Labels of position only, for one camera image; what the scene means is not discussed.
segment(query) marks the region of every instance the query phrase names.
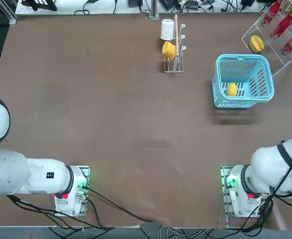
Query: lemon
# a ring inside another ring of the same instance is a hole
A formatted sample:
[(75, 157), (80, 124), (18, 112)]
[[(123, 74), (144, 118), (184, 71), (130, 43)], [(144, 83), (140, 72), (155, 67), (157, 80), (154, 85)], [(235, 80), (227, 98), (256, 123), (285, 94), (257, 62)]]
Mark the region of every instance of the lemon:
[(237, 96), (237, 91), (236, 84), (230, 82), (227, 86), (227, 96)]
[(255, 53), (260, 53), (264, 49), (264, 42), (256, 35), (253, 35), (249, 41), (250, 48)]

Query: floor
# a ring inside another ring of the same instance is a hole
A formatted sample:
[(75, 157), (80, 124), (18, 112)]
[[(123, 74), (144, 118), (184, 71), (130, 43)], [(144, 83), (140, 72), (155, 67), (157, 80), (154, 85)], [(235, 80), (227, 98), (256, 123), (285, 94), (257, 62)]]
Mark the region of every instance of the floor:
[[(146, 224), (143, 226), (143, 230), (151, 239), (156, 239), (158, 234), (158, 229), (160, 228), (157, 224)], [(65, 229), (56, 229), (54, 230), (60, 235), (64, 236), (70, 231)], [(186, 233), (195, 233), (197, 230), (186, 230)], [(85, 235), (86, 239), (91, 239), (92, 237), (100, 234), (101, 231), (98, 229), (86, 229)], [(226, 230), (215, 230), (211, 236), (214, 238), (221, 238), (229, 233)], [(0, 239), (9, 239), (9, 238), (19, 238), (19, 239), (58, 239), (59, 237), (54, 235), (48, 228), (0, 228)], [(77, 232), (68, 239), (83, 239), (82, 232)], [(116, 228), (111, 232), (108, 232), (100, 237), (101, 239), (146, 239), (146, 236), (141, 232), (140, 229), (130, 229), (130, 228)], [(162, 239), (166, 238), (166, 230), (162, 230)], [(199, 239), (204, 239), (205, 234), (201, 235)], [(243, 234), (238, 234), (235, 236), (229, 237), (230, 239), (243, 239), (247, 238)], [(256, 238), (258, 239), (285, 239), (292, 238), (292, 232), (285, 231), (272, 231), (272, 230), (263, 230), (260, 235)]]

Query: white cup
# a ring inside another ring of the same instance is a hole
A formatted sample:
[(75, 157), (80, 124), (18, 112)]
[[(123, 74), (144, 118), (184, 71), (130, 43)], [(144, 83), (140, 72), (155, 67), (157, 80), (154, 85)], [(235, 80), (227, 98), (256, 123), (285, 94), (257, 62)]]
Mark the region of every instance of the white cup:
[(160, 38), (169, 41), (173, 38), (174, 21), (171, 19), (163, 19), (161, 21)]

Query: blue plastic basket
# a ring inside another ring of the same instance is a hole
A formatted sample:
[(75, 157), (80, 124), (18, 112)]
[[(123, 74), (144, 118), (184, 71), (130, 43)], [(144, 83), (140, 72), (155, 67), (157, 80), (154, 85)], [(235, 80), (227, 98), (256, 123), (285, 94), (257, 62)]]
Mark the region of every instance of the blue plastic basket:
[[(237, 96), (227, 96), (230, 82), (237, 85)], [(218, 108), (250, 108), (268, 102), (275, 89), (267, 59), (261, 55), (224, 54), (216, 60), (212, 80), (214, 105)]]

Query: wooden stick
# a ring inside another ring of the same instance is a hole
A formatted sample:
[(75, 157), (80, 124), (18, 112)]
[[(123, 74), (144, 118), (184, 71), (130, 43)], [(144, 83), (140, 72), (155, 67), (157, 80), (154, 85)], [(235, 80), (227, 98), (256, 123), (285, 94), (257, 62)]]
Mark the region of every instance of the wooden stick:
[(175, 24), (175, 37), (176, 37), (176, 56), (179, 56), (179, 39), (178, 39), (178, 16), (175, 14), (174, 24)]

